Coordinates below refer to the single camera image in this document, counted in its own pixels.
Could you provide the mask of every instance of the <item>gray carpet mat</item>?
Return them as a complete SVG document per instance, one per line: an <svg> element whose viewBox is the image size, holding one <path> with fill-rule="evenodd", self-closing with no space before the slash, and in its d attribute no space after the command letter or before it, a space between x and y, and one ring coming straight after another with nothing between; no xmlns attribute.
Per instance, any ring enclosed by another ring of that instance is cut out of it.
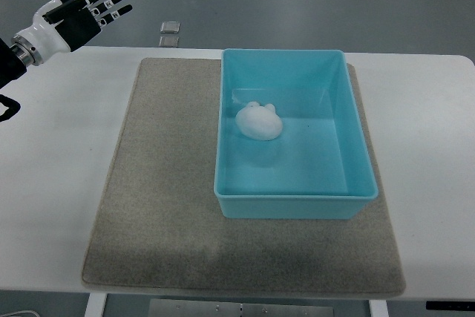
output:
<svg viewBox="0 0 475 317"><path fill-rule="evenodd" d="M82 271L92 290L387 298L405 282L379 196L350 220L232 220L213 193L220 61L144 59Z"/></svg>

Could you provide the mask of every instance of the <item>robotic hand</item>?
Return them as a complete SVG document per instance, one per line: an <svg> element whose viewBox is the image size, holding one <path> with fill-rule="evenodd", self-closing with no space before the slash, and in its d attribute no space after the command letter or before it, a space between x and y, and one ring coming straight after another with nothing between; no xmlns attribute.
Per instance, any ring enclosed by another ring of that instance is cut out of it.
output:
<svg viewBox="0 0 475 317"><path fill-rule="evenodd" d="M0 88L25 74L29 65L38 66L55 53L73 52L88 43L107 24L132 10L131 5L113 10L120 1L51 0L40 7L33 24L19 31L10 47L0 39ZM20 109L16 101L2 95L0 103L8 107L0 122Z"/></svg>

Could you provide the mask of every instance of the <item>white plush toy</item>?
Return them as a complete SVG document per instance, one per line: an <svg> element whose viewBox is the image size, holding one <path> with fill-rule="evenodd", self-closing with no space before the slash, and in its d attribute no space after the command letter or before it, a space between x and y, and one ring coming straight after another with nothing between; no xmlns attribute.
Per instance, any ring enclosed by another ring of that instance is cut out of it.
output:
<svg viewBox="0 0 475 317"><path fill-rule="evenodd" d="M236 115L240 132L255 140L273 140L282 132L282 120L275 113L275 106L249 102Z"/></svg>

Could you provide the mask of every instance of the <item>blue plastic bin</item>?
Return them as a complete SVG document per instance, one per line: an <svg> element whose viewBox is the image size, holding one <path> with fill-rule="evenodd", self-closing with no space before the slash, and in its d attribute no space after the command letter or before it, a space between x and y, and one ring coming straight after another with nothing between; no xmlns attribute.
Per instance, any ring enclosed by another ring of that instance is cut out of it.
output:
<svg viewBox="0 0 475 317"><path fill-rule="evenodd" d="M240 133L251 101L275 106L278 138ZM223 52L214 193L228 218L349 219L377 197L341 51Z"/></svg>

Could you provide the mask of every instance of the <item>metal floor plate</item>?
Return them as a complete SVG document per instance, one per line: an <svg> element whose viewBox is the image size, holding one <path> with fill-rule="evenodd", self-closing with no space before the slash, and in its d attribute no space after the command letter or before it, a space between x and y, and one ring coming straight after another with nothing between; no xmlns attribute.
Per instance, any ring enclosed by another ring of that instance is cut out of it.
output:
<svg viewBox="0 0 475 317"><path fill-rule="evenodd" d="M150 300L148 317L333 317L332 307L234 302Z"/></svg>

